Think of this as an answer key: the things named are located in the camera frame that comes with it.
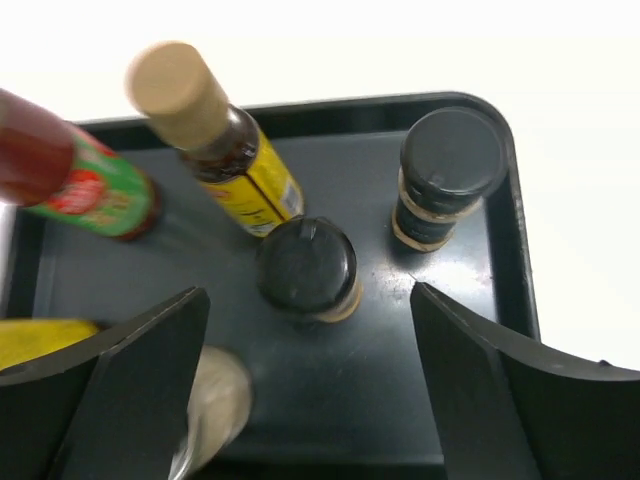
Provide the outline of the black cap spice jar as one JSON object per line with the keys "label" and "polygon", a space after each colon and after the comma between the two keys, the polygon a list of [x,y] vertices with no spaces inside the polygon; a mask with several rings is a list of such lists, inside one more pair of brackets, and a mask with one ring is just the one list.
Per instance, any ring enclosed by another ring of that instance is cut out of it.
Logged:
{"label": "black cap spice jar", "polygon": [[343,321],[362,299],[354,246],[324,217],[298,216],[277,226],[257,248],[256,269],[265,300],[307,321]]}
{"label": "black cap spice jar", "polygon": [[395,237],[420,253],[440,249],[507,171],[506,147],[488,115],[467,107],[427,114],[401,144]]}

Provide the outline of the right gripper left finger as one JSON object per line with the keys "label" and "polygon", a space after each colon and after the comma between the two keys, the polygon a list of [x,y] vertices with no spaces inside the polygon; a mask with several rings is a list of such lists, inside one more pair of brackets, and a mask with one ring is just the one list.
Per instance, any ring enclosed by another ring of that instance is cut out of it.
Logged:
{"label": "right gripper left finger", "polygon": [[1,373],[4,479],[166,479],[210,300],[189,288]]}

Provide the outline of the glass dispenser jar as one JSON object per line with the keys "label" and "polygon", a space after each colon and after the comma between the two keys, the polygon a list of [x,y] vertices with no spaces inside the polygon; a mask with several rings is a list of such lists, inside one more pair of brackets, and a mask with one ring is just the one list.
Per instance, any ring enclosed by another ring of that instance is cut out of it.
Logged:
{"label": "glass dispenser jar", "polygon": [[205,345],[187,408],[187,431],[176,449],[171,479],[200,470],[246,426],[253,404],[249,371],[232,353]]}

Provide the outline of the small yellow label bottle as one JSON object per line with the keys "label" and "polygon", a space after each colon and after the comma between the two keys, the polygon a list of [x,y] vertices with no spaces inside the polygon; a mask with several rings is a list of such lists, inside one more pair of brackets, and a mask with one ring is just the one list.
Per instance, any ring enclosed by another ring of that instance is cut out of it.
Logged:
{"label": "small yellow label bottle", "polygon": [[305,212],[303,191],[256,120],[234,106],[192,45],[168,41],[139,54],[130,102],[225,213],[266,237]]}

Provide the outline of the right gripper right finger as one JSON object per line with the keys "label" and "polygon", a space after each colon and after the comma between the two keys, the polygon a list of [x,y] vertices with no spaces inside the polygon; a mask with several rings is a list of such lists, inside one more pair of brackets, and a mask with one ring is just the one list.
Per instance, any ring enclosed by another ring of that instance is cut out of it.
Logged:
{"label": "right gripper right finger", "polygon": [[410,303],[448,478],[638,478],[638,371],[550,348],[426,283]]}

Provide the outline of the red chili sauce bottle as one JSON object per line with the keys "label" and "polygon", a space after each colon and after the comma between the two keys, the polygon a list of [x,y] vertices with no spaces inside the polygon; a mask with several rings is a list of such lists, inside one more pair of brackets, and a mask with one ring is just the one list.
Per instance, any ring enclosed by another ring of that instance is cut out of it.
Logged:
{"label": "red chili sauce bottle", "polygon": [[94,234],[132,240],[160,218],[143,171],[92,135],[1,91],[1,199]]}

